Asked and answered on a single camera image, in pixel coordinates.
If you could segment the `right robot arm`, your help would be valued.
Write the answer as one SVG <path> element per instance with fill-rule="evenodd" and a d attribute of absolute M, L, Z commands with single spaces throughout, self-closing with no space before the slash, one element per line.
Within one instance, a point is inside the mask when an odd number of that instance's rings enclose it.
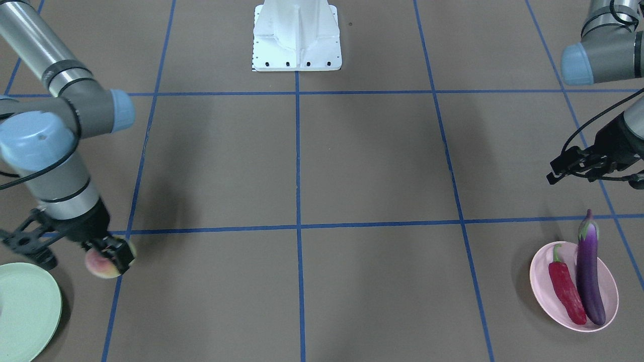
<path fill-rule="evenodd" d="M 104 89 L 28 1 L 2 1 L 2 38 L 41 79 L 50 97 L 23 103 L 2 96 L 2 161 L 13 181 L 38 203 L 2 245 L 46 270 L 57 266 L 50 249 L 66 238 L 85 250 L 93 275 L 116 278 L 135 249 L 108 230 L 110 213 L 77 151 L 84 138 L 126 130 L 135 121 L 131 98 Z"/>

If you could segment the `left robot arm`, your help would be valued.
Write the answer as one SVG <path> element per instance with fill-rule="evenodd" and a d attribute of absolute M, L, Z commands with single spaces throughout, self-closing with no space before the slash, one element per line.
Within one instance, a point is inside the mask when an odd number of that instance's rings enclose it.
<path fill-rule="evenodd" d="M 593 85 L 612 81 L 641 79 L 643 76 L 642 1 L 592 1 L 581 30 L 579 43 L 568 46 L 561 55 L 561 75 L 566 85 Z M 626 97 L 635 103 L 619 113 L 594 138 L 594 144 L 581 149 L 572 139 L 580 126 L 550 162 L 549 184 L 575 176 L 591 183 L 599 179 L 628 183 L 642 189 L 642 171 L 613 177 L 626 171 L 643 156 L 642 90 Z"/>

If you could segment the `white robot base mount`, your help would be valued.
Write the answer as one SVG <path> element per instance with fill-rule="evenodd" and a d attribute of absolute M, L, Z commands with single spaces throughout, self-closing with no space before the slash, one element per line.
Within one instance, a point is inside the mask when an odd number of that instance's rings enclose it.
<path fill-rule="evenodd" d="M 328 1 L 264 1 L 254 16 L 252 71 L 341 69 L 338 9 Z"/>

